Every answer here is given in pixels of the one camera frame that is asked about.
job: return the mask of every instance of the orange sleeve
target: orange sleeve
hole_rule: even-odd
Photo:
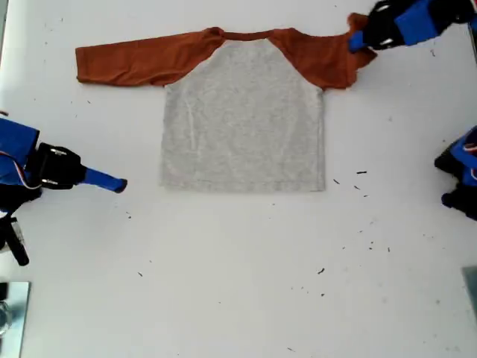
[[[270,41],[312,84],[322,89],[343,89],[354,84],[356,71],[376,57],[370,49],[355,54],[348,50],[348,39],[366,25],[367,17],[353,13],[348,23],[350,31],[338,36],[316,37],[287,29],[276,31]]]
[[[216,31],[76,48],[78,80],[114,86],[164,86],[191,72],[222,45]]]

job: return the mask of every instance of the metal base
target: metal base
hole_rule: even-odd
[[[12,314],[12,325],[0,338],[0,358],[20,357],[29,292],[29,282],[0,283],[0,301],[7,303]]]

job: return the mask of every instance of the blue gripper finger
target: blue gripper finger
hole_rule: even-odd
[[[363,31],[355,32],[351,36],[350,40],[348,41],[348,47],[352,54],[361,50],[362,48],[367,47],[367,45],[364,43]]]
[[[86,168],[86,175],[81,183],[96,185],[100,188],[117,193],[123,192],[127,186],[126,179],[118,179],[90,168]]]
[[[477,31],[477,16],[474,17],[474,19],[470,22],[470,27],[471,27],[474,31]]]

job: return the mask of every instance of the cable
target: cable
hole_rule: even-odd
[[[16,172],[18,173],[20,181],[22,182],[22,184],[25,188],[27,188],[29,190],[36,190],[36,189],[39,189],[42,186],[42,184],[37,185],[37,186],[29,185],[28,181],[27,181],[27,178],[25,176],[25,172],[23,171],[22,167],[18,164],[16,159],[14,157],[12,157],[11,155],[9,155],[8,153],[4,152],[4,151],[0,151],[0,155],[3,155],[4,157],[9,157],[13,161],[13,164],[15,165]]]

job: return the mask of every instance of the white table surface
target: white table surface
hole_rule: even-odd
[[[433,167],[477,123],[466,27],[384,52],[326,94],[322,193],[165,191],[164,89],[75,78],[81,45],[214,25],[339,34],[372,4],[10,1],[0,108],[130,181],[121,195],[48,191],[18,212],[31,264],[2,254],[0,278],[32,282],[23,358],[477,357],[461,276],[477,223],[440,204],[455,182]]]

